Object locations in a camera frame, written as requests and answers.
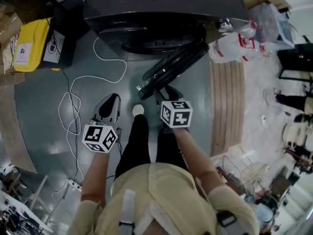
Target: power strip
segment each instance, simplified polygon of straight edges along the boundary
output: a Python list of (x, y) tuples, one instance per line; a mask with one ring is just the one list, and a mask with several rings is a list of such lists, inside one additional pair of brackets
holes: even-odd
[(72, 186), (73, 189), (79, 191), (80, 193), (82, 192), (82, 187), (81, 187), (78, 183), (76, 183), (75, 181), (73, 181), (73, 180), (70, 179), (70, 180), (68, 181), (68, 184), (69, 184), (70, 186)]

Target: gray floor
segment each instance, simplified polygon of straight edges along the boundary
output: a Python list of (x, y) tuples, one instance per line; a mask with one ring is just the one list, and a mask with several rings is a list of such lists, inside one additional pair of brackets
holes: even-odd
[[(82, 75), (96, 75), (111, 80), (118, 80), (123, 72), (122, 62), (106, 62), (98, 59), (92, 50), (96, 35), (89, 32), (77, 43), (73, 65), (66, 73), (72, 83), (73, 79)], [(100, 56), (111, 59), (115, 54), (104, 43), (98, 41), (96, 49)], [(121, 144), (126, 146), (128, 135), (132, 126), (132, 107), (139, 103), (136, 86), (142, 86), (141, 77), (145, 71), (152, 67), (157, 60), (128, 62), (125, 77), (118, 84), (111, 84), (100, 79), (83, 78), (75, 83), (73, 92), (82, 99), (80, 111), (82, 126), (88, 124), (94, 107), (99, 101), (111, 93), (118, 93), (121, 97), (121, 116), (119, 125), (123, 129)], [(211, 93), (210, 93), (209, 57), (205, 55), (193, 67), (172, 82), (176, 89), (180, 90), (186, 100), (191, 101), (194, 114), (190, 132), (197, 143), (209, 154), (211, 143)], [(61, 71), (50, 69), (38, 70), (27, 75), (26, 82), (16, 86), (16, 105), (20, 119), (22, 133), (26, 147), (39, 174), (47, 174), (49, 180), (43, 189), (42, 198), (55, 206), (51, 193), (62, 188), (66, 178), (73, 178), (76, 167), (68, 143), (66, 131), (62, 128), (58, 115), (58, 106), (67, 91), (67, 81)], [(157, 128), (160, 124), (157, 115), (157, 106), (151, 97), (142, 103), (145, 107), (145, 115), (149, 122), (150, 136), (149, 148), (152, 161), (156, 156)], [(61, 115), (67, 126), (73, 118), (72, 107), (65, 100), (61, 107)], [(74, 144), (74, 135), (70, 135), (70, 141)], [(78, 160), (85, 174), (91, 163), (93, 153), (88, 151), (78, 137)], [(108, 176), (115, 174), (115, 168), (119, 161), (117, 145), (110, 152)], [(82, 182), (78, 173), (76, 179)], [(109, 191), (113, 178), (108, 179), (107, 191)], [(63, 191), (55, 194), (57, 200), (63, 195)], [(79, 193), (69, 190), (63, 209), (73, 216), (79, 203)], [(55, 216), (57, 234), (63, 234), (71, 216), (63, 210)]]

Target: black pants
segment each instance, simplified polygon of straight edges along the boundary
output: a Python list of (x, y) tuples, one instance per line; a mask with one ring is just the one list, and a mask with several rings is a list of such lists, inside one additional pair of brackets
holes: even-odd
[[(147, 119), (144, 115), (137, 115), (134, 118), (128, 144), (116, 168), (115, 179), (138, 165), (151, 163), (148, 150), (148, 138), (149, 126)], [(165, 134), (162, 130), (157, 138), (156, 162), (177, 165), (189, 171), (174, 134)]]
[(276, 95), (277, 102), (304, 112), (305, 96)]

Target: label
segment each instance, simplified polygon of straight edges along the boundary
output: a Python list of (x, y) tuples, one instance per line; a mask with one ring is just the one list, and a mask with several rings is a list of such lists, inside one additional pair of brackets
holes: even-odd
[(45, 48), (44, 61), (57, 64), (60, 60), (60, 53), (62, 52), (65, 37), (56, 30), (53, 33)]
[(18, 45), (15, 57), (15, 65), (28, 65), (32, 43)]

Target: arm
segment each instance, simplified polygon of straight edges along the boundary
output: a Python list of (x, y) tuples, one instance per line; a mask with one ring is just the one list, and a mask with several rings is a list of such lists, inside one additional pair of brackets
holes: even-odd
[(208, 195), (214, 188), (223, 186), (212, 161), (196, 144), (189, 132), (185, 129), (174, 129), (177, 143), (193, 177), (201, 181), (201, 185)]
[(83, 182), (81, 201), (101, 202), (101, 206), (105, 206), (108, 164), (108, 154), (96, 153), (94, 155)]

